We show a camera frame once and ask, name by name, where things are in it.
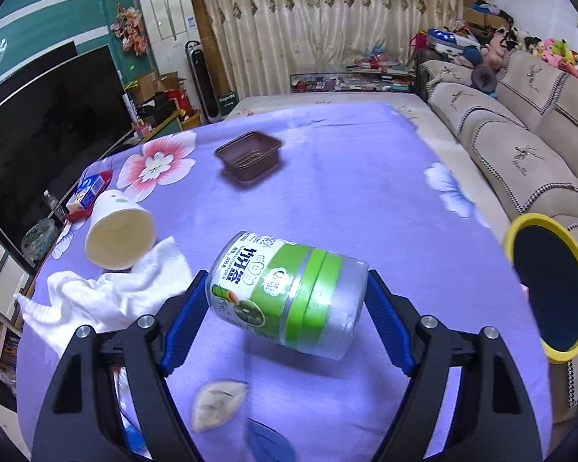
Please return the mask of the crumpled white tissue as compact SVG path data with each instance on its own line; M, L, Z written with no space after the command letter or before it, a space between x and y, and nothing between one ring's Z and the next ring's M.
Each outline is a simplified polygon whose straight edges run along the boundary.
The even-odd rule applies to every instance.
M120 331L138 317L154 315L170 297L184 293L193 281L185 256L172 237L157 243L128 272L106 272L86 280L60 271L47 281L46 306L16 294L26 326L62 356L79 326L97 333Z

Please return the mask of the purple floral tablecloth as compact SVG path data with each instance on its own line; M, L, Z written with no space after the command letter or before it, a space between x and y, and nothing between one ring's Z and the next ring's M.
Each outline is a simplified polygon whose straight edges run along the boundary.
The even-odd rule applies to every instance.
M225 173L215 150L250 131L283 147L279 166L241 182ZM455 177L390 106L311 105L226 120L89 167L104 170L113 173L107 191L152 214L154 246L172 237L193 279L210 273L234 235L251 231L362 260L392 294L450 330L496 328L529 396L544 456L551 421L546 363L517 275ZM35 303L50 303L47 281L56 272L96 280L131 270L91 263L84 251L89 218L82 223L66 251L41 269ZM205 284L204 294L207 300ZM17 409L32 449L61 358L25 325ZM460 374L449 371L425 461L445 446ZM207 303L185 362L166 382L199 461L377 461L409 378L390 362L364 297L354 340L339 361L248 333ZM125 434L128 425L141 430L125 368L113 369L113 385ZM134 453L128 436L127 443Z

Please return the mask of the low shelf with books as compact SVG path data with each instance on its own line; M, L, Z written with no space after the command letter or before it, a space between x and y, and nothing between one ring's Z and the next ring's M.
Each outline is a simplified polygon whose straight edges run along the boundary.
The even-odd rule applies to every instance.
M289 88L291 93L410 93L414 81L414 70L402 65L359 63L292 73Z

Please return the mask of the white paper cup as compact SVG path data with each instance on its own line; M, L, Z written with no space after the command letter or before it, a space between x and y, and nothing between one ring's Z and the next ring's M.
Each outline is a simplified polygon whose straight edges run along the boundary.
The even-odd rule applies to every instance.
M152 214L117 190L102 192L89 217L84 251L106 270L131 268L154 246Z

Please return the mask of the beige sofa with covers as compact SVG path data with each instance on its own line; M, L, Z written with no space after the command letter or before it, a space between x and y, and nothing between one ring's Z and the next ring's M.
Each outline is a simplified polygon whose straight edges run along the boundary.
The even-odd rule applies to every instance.
M578 243L578 78L522 51L505 59L494 96L442 60L426 60L418 76L509 219L548 216Z

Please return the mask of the hanging flower decoration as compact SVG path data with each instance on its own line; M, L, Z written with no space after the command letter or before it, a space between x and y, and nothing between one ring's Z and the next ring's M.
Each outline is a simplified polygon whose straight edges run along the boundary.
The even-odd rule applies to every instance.
M110 25L113 35L121 42L125 52L132 51L136 56L147 52L148 43L145 36L143 15L135 7L117 5L117 17Z

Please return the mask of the brown plastic tray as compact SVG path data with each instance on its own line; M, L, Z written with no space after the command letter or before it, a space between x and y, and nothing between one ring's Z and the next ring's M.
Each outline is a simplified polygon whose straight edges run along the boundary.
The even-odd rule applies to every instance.
M279 166L282 147L280 139L250 131L217 148L215 156L227 175L250 182Z

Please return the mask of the black tower fan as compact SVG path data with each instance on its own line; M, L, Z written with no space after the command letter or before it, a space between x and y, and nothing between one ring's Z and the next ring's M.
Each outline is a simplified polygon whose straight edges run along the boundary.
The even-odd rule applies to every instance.
M221 110L201 42L188 41L185 49L205 118L210 123L217 122L222 118Z

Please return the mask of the blue and red snack box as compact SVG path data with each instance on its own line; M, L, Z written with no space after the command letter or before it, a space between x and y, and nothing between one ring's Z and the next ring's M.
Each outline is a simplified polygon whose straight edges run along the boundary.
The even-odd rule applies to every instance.
M97 198L107 189L112 177L113 173L106 170L84 178L66 203L66 219L77 222L91 216Z

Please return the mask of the yellow rimmed trash bin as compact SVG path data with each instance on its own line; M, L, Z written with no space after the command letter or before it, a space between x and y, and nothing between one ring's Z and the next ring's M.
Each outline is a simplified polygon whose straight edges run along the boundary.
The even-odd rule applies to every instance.
M578 241L558 221L527 213L512 221L503 248L553 364L578 355Z

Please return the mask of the pile of plush toys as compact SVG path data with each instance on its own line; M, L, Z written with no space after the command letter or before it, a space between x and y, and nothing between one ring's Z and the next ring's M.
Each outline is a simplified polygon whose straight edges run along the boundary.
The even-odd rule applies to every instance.
M493 95L515 51L578 79L578 50L564 38L541 38L514 23L509 28L479 29L462 19L450 28L430 27L412 39L415 92L422 98L440 82L468 85Z

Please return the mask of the cream patterned curtain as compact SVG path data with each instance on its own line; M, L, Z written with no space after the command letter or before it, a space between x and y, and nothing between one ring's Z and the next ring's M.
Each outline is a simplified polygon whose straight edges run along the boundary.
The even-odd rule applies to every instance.
M458 0L203 0L229 85L242 98L286 93L295 73L339 68L381 48L405 63L410 42L450 26Z

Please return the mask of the glass bowl on cabinet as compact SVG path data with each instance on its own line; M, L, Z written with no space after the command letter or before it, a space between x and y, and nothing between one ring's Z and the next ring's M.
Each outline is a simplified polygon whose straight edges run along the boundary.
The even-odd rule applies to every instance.
M39 220L22 238L22 254L31 263L41 261L58 238L59 231L52 218Z

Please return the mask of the black flat screen television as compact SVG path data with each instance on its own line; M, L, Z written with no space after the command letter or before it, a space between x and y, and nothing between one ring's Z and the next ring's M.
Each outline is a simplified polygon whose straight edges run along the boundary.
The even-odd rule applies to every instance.
M108 47L48 70L0 103L0 232L14 245L66 197L131 121Z

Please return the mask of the clear plastic water bottle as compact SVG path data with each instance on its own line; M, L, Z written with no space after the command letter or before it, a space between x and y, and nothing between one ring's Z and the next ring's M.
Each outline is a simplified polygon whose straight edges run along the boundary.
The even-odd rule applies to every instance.
M44 201L47 203L52 213L62 223L66 222L66 209L49 190L44 190Z

